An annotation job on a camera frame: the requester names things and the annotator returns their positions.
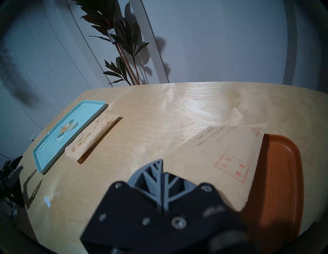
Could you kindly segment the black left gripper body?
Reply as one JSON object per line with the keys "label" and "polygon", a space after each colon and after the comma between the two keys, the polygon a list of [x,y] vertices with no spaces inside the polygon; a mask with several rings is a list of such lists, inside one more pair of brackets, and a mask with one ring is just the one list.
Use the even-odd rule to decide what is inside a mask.
{"label": "black left gripper body", "polygon": [[20,186],[19,176],[23,170],[23,166],[18,166],[23,156],[14,159],[6,160],[2,169],[0,170],[0,200],[9,200],[7,204],[13,207],[12,203],[20,207],[24,207],[24,199]]}

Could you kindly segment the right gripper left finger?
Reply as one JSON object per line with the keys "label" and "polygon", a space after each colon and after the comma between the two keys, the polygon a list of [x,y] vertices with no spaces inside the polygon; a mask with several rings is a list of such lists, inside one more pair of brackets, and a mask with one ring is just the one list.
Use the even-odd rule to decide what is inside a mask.
{"label": "right gripper left finger", "polygon": [[86,250],[136,250],[162,235],[162,166],[155,160],[111,184],[80,237]]}

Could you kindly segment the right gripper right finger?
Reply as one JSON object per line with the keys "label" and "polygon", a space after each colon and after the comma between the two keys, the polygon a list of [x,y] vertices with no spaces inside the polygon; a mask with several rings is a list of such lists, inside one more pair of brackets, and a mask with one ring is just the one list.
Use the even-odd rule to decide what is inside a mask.
{"label": "right gripper right finger", "polygon": [[236,246],[247,243],[247,230],[236,212],[225,205],[209,183],[195,185],[170,173],[163,174],[163,214],[173,229],[190,234],[201,246]]}

